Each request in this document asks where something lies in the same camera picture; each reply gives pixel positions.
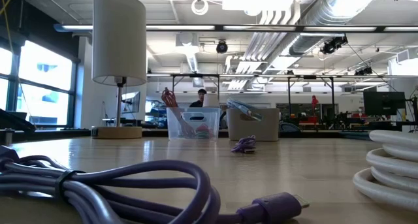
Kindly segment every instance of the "coiled white hose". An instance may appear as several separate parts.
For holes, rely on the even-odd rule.
[[[383,148],[367,153],[372,167],[354,175],[355,187],[378,202],[418,212],[418,135],[376,130],[370,138]]]

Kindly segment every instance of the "clear plastic bin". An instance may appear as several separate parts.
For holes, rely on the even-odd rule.
[[[167,108],[170,140],[217,140],[219,108]]]

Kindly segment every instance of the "table lamp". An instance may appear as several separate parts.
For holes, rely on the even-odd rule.
[[[146,9],[139,0],[94,0],[92,80],[116,86],[115,127],[96,127],[95,138],[139,138],[141,127],[120,127],[122,89],[146,83]]]

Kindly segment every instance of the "table surface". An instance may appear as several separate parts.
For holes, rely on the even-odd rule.
[[[341,138],[281,138],[257,142],[255,154],[231,153],[234,142],[169,141],[167,138],[94,140],[74,138],[14,144],[20,156],[42,154],[72,169],[93,172],[158,159],[179,159],[201,166],[221,195],[221,212],[235,212],[253,199],[279,192],[311,202],[290,223],[416,223],[418,214],[377,204],[359,193],[351,181],[368,167],[366,153],[381,145]],[[152,172],[141,178],[182,176]],[[116,191],[139,199],[184,207],[194,192],[188,189]],[[0,223],[80,223],[78,214],[50,200],[0,197]]]

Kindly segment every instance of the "security camera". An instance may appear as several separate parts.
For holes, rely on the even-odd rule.
[[[224,54],[228,51],[227,42],[225,40],[220,40],[216,46],[216,52],[219,54]]]

